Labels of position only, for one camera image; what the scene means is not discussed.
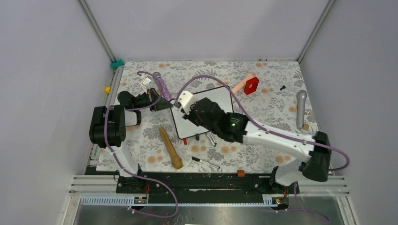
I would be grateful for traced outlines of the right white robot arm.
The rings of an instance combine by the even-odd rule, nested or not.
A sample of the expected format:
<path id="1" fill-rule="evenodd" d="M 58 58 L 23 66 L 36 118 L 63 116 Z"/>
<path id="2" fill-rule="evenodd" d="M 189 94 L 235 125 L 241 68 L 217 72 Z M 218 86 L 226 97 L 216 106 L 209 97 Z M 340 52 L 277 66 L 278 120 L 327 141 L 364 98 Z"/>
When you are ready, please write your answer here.
<path id="1" fill-rule="evenodd" d="M 208 98 L 179 97 L 176 104 L 185 120 L 227 142 L 264 146 L 294 157 L 294 161 L 272 170 L 269 187 L 273 192 L 281 193 L 300 180 L 328 180 L 331 152 L 319 140 L 326 137 L 325 133 L 316 136 L 290 133 L 256 122 L 247 115 L 225 112 Z"/>

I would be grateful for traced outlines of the white whiteboard black frame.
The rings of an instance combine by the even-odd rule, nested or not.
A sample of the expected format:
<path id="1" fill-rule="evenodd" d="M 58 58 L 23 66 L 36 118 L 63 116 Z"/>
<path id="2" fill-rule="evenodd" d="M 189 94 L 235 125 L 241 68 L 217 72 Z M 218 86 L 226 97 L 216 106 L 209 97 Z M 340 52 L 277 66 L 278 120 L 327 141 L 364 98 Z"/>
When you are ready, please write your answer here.
<path id="1" fill-rule="evenodd" d="M 197 100 L 208 98 L 211 101 L 216 102 L 220 106 L 220 108 L 223 109 L 226 113 L 233 112 L 232 96 L 225 87 L 199 91 L 193 93 L 193 96 Z M 183 118 L 183 113 L 180 112 L 176 107 L 171 108 L 171 114 L 173 117 L 174 125 L 176 127 L 177 137 L 179 139 L 185 139 L 208 132 L 208 130 L 206 130 L 205 128 L 201 126 L 198 127 L 190 121 L 185 120 Z"/>

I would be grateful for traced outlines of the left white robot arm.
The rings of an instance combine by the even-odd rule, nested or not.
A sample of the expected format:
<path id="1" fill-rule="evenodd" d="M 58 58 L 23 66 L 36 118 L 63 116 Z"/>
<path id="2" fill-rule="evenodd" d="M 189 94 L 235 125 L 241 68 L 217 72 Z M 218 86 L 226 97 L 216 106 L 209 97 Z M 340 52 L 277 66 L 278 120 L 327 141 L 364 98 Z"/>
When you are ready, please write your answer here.
<path id="1" fill-rule="evenodd" d="M 141 110 L 151 112 L 172 108 L 171 95 L 159 94 L 155 88 L 134 96 L 128 91 L 117 95 L 115 105 L 98 106 L 93 110 L 89 138 L 93 144 L 106 149 L 117 164 L 117 171 L 122 177 L 130 177 L 128 187 L 135 193 L 145 188 L 145 179 L 139 176 L 140 166 L 129 148 L 123 144 L 126 139 L 126 127 L 140 125 Z"/>

